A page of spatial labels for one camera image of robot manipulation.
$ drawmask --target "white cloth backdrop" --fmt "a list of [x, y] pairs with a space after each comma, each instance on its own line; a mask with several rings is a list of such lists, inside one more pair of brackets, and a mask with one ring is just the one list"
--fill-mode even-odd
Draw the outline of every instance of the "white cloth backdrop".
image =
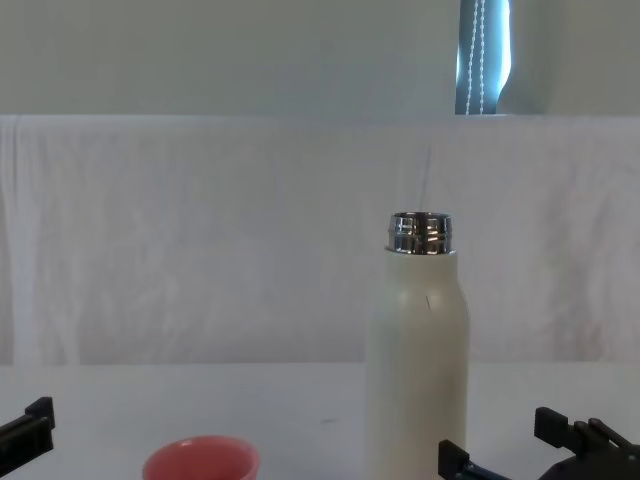
[[0, 361], [362, 358], [395, 210], [454, 215], [475, 359], [640, 359], [640, 120], [0, 121]]

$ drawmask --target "black clamp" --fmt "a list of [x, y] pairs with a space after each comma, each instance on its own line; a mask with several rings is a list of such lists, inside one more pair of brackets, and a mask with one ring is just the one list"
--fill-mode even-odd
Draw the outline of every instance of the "black clamp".
[[0, 477], [53, 450], [55, 426], [51, 397], [38, 399], [23, 416], [0, 426]]
[[[575, 455], [553, 465], [540, 480], [640, 479], [640, 446], [597, 418], [570, 425], [564, 415], [541, 407], [536, 410], [534, 435]], [[448, 440], [440, 442], [438, 474], [445, 480], [509, 480], [474, 464], [467, 452]]]

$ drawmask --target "water bottle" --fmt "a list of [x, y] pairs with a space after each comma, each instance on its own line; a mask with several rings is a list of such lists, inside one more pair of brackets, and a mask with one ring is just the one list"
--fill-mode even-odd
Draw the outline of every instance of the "water bottle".
[[464, 447], [469, 315], [451, 217], [391, 217], [386, 270], [367, 325], [365, 480], [438, 479], [438, 443]]

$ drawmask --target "white table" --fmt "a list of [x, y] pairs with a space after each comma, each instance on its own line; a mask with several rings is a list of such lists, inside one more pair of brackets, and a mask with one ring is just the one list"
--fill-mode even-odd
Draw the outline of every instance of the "white table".
[[[10, 480], [140, 479], [182, 437], [228, 434], [261, 452], [262, 480], [360, 479], [363, 371], [356, 364], [0, 368], [0, 421], [39, 396], [55, 450]], [[496, 364], [471, 370], [468, 447], [478, 463], [534, 480], [564, 453], [533, 437], [536, 407], [599, 416], [640, 442], [640, 369]]]

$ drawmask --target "pink cup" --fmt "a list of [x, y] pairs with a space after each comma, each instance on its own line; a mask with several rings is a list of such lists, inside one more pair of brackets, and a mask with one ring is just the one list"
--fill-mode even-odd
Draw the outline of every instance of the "pink cup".
[[231, 437], [194, 437], [161, 448], [144, 465], [144, 480], [256, 480], [255, 448]]

